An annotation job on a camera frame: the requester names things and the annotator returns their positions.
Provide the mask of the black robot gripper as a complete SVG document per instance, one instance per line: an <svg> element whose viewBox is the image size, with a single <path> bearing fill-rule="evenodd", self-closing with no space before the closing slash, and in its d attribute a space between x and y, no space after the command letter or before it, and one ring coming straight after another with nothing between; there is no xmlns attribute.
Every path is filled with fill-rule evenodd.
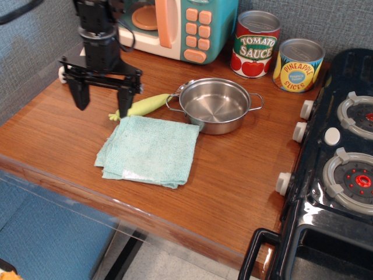
<svg viewBox="0 0 373 280"><path fill-rule="evenodd" d="M132 107L133 97L142 93L140 81L142 71L129 65L121 58L123 46L118 32L79 32L83 39L85 56L62 57L59 61L65 67L65 80L76 107L85 110L90 102L90 87L96 86L117 91L119 117L127 116Z"/></svg>

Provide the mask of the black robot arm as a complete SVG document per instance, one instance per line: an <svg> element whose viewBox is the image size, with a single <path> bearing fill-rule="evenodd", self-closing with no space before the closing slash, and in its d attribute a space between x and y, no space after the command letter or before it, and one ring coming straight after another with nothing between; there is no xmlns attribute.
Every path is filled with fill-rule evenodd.
<svg viewBox="0 0 373 280"><path fill-rule="evenodd" d="M124 62L118 25L124 13L123 1L75 1L80 19L78 32L83 54L62 57L59 78L69 86L76 107L84 110L90 102L91 85L117 91L119 116L126 117L134 95L142 92L142 71Z"/></svg>

